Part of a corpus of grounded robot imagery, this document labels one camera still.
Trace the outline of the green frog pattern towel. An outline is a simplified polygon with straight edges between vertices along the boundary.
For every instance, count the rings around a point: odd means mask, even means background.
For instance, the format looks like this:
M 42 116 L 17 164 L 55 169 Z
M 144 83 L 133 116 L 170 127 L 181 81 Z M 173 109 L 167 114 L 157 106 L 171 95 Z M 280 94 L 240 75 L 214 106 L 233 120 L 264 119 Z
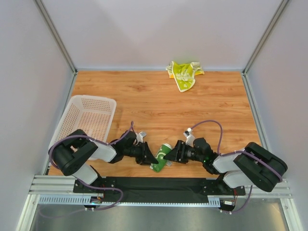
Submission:
M 151 164 L 150 169 L 153 170 L 154 172 L 158 173 L 165 166 L 170 167 L 172 165 L 171 161 L 165 160 L 164 157 L 165 157 L 165 155 L 170 153 L 171 150 L 172 150 L 171 145 L 169 145 L 167 143 L 162 144 L 161 147 L 159 148 L 159 150 L 157 151 L 156 156 L 155 156 L 158 163 L 157 164 Z

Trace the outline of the yellow green towel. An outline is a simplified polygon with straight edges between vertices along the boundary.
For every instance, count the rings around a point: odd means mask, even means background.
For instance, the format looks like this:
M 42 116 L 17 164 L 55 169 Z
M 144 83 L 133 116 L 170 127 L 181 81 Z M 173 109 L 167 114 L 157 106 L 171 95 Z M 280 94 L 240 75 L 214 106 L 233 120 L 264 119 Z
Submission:
M 195 84 L 195 76 L 205 74 L 199 62 L 178 64 L 175 61 L 171 61 L 166 66 L 166 71 L 169 78 L 175 80 L 180 92 L 190 90 Z

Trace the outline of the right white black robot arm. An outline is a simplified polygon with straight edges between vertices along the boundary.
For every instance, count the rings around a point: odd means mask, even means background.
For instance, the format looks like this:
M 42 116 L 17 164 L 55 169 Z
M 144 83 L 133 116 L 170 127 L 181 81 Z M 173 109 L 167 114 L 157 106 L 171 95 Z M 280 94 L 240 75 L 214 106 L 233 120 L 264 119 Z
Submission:
M 200 162 L 212 175 L 219 175 L 229 188 L 255 185 L 265 192 L 271 192 L 282 182 L 288 170 L 287 164 L 255 142 L 243 149 L 228 154 L 214 152 L 204 138 L 197 138 L 192 146 L 179 140 L 164 159 L 182 164 L 190 160 Z

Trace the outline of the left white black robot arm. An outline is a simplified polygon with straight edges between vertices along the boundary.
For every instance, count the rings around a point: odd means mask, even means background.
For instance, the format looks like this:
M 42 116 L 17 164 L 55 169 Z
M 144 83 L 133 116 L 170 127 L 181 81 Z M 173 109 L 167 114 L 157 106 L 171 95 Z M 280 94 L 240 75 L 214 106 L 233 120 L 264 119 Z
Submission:
M 57 141 L 48 151 L 50 163 L 57 167 L 63 175 L 76 178 L 76 185 L 83 190 L 101 191 L 104 180 L 94 167 L 87 164 L 90 159 L 103 160 L 114 164 L 124 156 L 133 157 L 139 165 L 157 164 L 148 143 L 143 141 L 143 133 L 131 129 L 122 136 L 104 143 L 88 136 L 83 130 L 77 129 L 69 136 Z

